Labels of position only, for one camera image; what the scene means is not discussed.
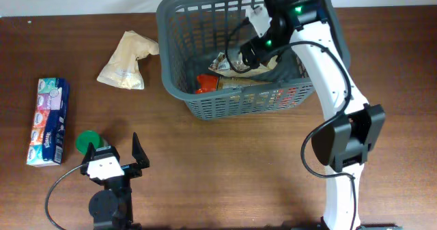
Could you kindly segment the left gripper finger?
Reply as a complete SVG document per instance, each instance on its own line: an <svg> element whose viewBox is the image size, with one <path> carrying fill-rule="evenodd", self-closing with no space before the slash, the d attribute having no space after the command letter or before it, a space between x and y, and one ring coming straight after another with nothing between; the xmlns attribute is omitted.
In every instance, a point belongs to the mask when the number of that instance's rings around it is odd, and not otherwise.
<svg viewBox="0 0 437 230"><path fill-rule="evenodd" d="M141 169L150 167L150 160L144 152L136 132L132 134L132 157Z"/></svg>
<svg viewBox="0 0 437 230"><path fill-rule="evenodd" d="M94 154L95 154L94 144L89 143L89 145L87 147L87 151L85 153L85 156L82 160L82 164L87 164L87 163L91 162L94 159Z"/></svg>

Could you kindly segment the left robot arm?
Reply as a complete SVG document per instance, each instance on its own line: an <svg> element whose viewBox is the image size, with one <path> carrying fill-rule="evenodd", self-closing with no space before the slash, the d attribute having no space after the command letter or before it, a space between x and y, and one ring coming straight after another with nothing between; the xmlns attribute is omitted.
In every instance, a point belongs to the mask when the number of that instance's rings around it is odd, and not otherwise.
<svg viewBox="0 0 437 230"><path fill-rule="evenodd" d="M134 163L121 165L116 147L109 145L95 148L88 145L80 172L103 189L89 200L89 214L94 229L138 230L142 226L133 219L132 188L130 181L142 176L150 166L137 133L132 134Z"/></svg>

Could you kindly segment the clear brown snack bag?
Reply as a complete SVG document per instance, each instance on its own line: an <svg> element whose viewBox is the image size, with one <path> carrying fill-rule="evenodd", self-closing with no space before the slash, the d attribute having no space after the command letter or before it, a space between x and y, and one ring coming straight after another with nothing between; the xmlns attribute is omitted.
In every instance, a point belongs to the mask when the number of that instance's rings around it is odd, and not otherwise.
<svg viewBox="0 0 437 230"><path fill-rule="evenodd" d="M234 70L232 70L224 52L220 52L218 54L218 56L212 61L208 69L217 74L220 74L221 76L248 78L263 73L267 73L275 69L276 65L278 64L277 56L274 56L270 59L268 63L261 63L258 68L250 69L249 66L243 63L242 53L238 53L237 55L235 53L234 54L229 53L229 56L231 57L231 62L233 67L235 67L235 69L239 71L245 71L249 69L249 71L245 73L237 73Z"/></svg>

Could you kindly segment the beige paper bag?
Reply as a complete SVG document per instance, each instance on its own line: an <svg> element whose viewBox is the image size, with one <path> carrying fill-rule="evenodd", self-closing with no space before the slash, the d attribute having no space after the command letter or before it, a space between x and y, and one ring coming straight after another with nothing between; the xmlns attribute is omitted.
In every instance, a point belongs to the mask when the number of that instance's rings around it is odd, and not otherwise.
<svg viewBox="0 0 437 230"><path fill-rule="evenodd" d="M145 84L138 60L158 54L157 42L134 31L125 31L96 80L116 88L142 90Z"/></svg>

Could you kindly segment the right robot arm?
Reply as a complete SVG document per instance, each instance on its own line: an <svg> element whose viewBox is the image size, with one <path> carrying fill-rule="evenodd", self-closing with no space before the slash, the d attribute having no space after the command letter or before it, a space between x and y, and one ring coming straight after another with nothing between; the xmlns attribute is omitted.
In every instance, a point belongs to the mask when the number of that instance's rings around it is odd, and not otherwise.
<svg viewBox="0 0 437 230"><path fill-rule="evenodd" d="M292 51L305 67L318 95L324 121L304 139L324 166L325 229L359 229L360 177L385 121L355 85L350 56L331 0L264 0L246 13L256 36L240 47L245 65L258 68Z"/></svg>

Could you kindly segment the orange pasta packet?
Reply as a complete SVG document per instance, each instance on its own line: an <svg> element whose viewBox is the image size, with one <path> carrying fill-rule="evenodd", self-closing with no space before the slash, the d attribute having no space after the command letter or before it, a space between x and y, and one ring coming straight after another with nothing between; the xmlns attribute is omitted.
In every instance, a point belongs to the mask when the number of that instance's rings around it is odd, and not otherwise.
<svg viewBox="0 0 437 230"><path fill-rule="evenodd" d="M241 113L272 111L274 109L288 109L294 107L300 101L295 98L297 87L271 89L260 91L259 86L267 85L265 81L255 81L247 78L229 78L200 74L197 76L199 89L196 94L206 94L224 90L248 90L249 93L231 94L227 97L206 98L204 100L190 101L188 105L196 112L205 111L210 114L217 111L220 115L228 111L235 115Z"/></svg>

